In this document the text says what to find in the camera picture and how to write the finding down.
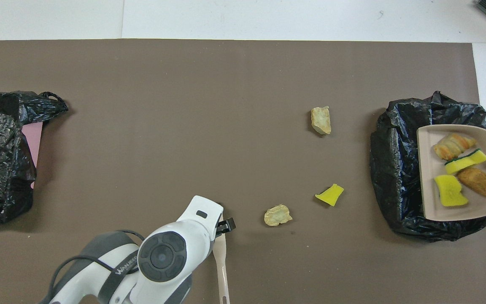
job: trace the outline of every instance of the pink paper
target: pink paper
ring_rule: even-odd
[[[31,157],[33,158],[33,164],[37,167],[37,158],[39,156],[39,146],[41,144],[42,123],[30,123],[22,127],[22,133],[27,138],[27,144],[29,144],[29,150],[31,151]]]

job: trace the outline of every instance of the beige plate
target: beige plate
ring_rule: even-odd
[[[462,194],[468,198],[468,204],[464,206],[445,207],[440,202],[438,187],[434,183],[434,177],[447,174],[444,164],[432,146],[437,144],[449,133],[456,132],[472,137],[477,144],[461,154],[461,156],[480,148],[486,154],[486,130],[471,125],[427,125],[417,129],[417,145],[419,147],[419,172],[421,177],[421,193],[423,195],[424,215],[434,221],[460,221],[486,216],[486,198],[466,186],[462,186]],[[486,162],[476,165],[485,171]]]

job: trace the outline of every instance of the plastic spoon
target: plastic spoon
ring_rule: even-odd
[[[226,236],[224,233],[216,238],[213,245],[213,256],[216,261],[216,273],[219,279],[219,299],[221,304],[230,304],[228,278],[226,276]]]

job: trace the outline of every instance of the beige stone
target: beige stone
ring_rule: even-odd
[[[329,117],[329,106],[319,106],[310,111],[310,121],[316,132],[326,135],[331,133],[331,121]]]
[[[290,210],[283,204],[268,209],[264,215],[264,222],[270,226],[278,226],[278,224],[284,224],[291,220]]]

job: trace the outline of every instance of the white floor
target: white floor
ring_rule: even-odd
[[[470,42],[486,108],[472,0],[0,0],[0,40],[106,38]]]

